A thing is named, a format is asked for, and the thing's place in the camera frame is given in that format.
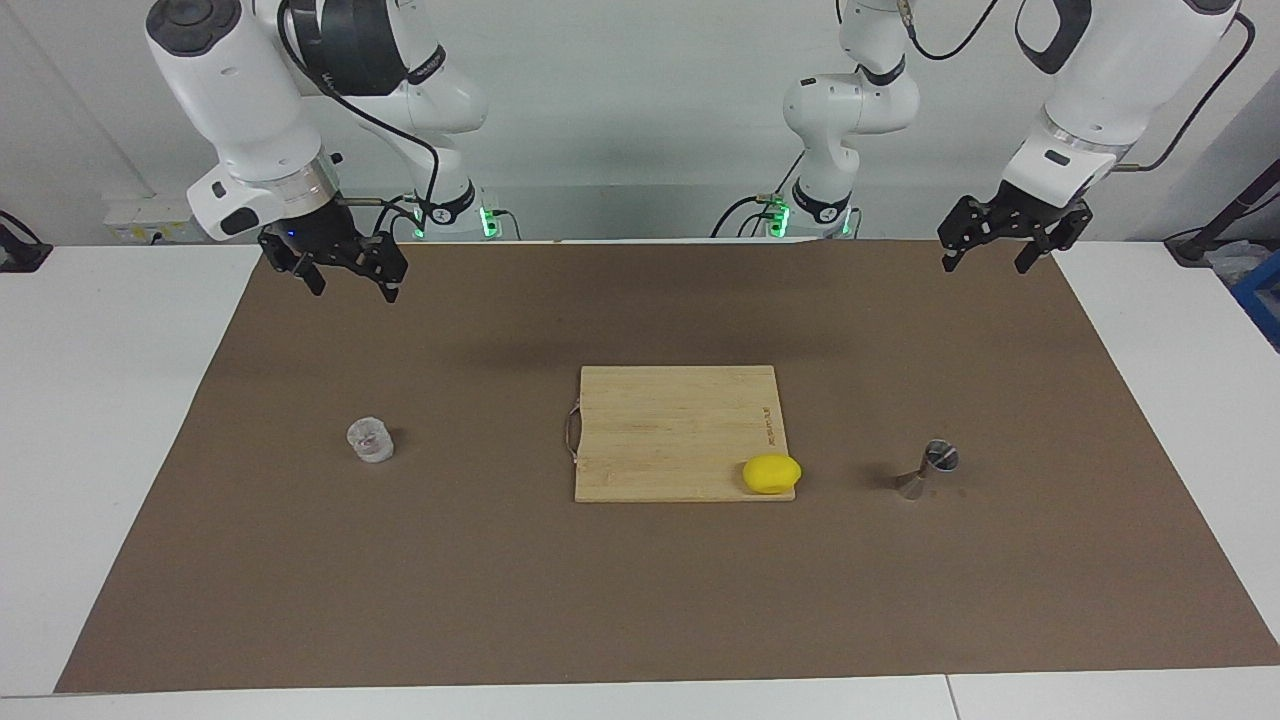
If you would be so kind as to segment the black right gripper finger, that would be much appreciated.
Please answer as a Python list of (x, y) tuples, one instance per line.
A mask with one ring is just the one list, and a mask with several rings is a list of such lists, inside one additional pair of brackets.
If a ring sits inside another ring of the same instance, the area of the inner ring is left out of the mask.
[(378, 232), (362, 238), (362, 259), (364, 275), (378, 286), (388, 304), (394, 304), (410, 268), (394, 236)]
[(312, 296), (319, 297), (324, 293), (326, 282), (308, 254), (298, 255), (292, 250), (266, 250), (265, 258), (274, 272), (301, 281)]

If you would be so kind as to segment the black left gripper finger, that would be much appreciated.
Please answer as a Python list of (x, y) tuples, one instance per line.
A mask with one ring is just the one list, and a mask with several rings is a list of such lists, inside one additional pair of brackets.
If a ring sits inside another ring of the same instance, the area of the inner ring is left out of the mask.
[(998, 238), (998, 228), (993, 228), (992, 220), (991, 202), (982, 202), (970, 195), (956, 201), (937, 228), (945, 272), (955, 272), (968, 252)]
[(1015, 256), (1016, 272), (1027, 274), (1042, 258), (1071, 249), (1092, 219), (1093, 213), (1089, 208), (1075, 208), (1050, 229), (1043, 223), (1033, 222), (1028, 231), (1028, 242)]

